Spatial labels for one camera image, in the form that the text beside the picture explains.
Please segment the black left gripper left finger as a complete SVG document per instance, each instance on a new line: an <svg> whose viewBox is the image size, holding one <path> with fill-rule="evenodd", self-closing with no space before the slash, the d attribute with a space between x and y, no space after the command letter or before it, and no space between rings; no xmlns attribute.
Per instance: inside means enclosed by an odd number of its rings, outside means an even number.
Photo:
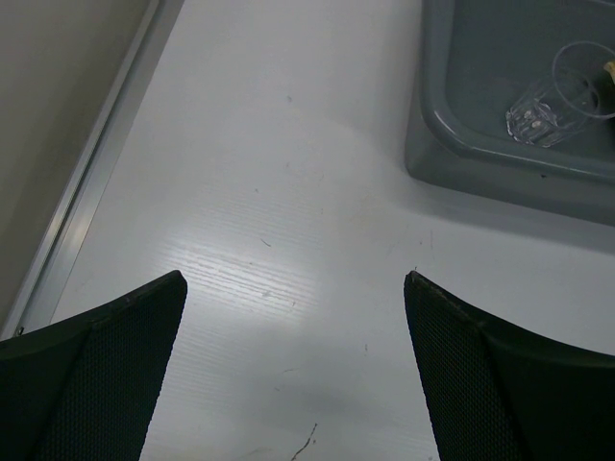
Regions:
<svg viewBox="0 0 615 461"><path fill-rule="evenodd" d="M182 319L172 271L1 344L4 460L136 460Z"/></svg>

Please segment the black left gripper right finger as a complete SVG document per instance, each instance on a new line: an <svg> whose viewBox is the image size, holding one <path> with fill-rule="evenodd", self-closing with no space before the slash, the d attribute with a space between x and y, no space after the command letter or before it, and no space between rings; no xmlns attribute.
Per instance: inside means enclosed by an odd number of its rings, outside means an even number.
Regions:
<svg viewBox="0 0 615 461"><path fill-rule="evenodd" d="M404 295L440 459L613 459L613 356L520 328L416 271Z"/></svg>

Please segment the clear plastic cup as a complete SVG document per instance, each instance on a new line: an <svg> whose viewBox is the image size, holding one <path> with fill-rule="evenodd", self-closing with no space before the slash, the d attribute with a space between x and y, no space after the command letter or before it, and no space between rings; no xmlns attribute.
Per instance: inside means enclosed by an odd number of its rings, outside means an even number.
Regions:
<svg viewBox="0 0 615 461"><path fill-rule="evenodd" d="M597 42L569 43L555 54L550 73L533 82L506 111L507 133L542 148L614 118L614 84L603 66L614 50Z"/></svg>

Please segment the woven bamboo basket tray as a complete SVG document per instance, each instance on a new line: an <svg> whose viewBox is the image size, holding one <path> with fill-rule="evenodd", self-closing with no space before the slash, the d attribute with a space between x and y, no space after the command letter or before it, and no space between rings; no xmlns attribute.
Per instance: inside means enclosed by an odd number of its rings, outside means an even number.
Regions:
<svg viewBox="0 0 615 461"><path fill-rule="evenodd" d="M608 61L603 66L603 70L608 74L612 83L615 84L615 61Z"/></svg>

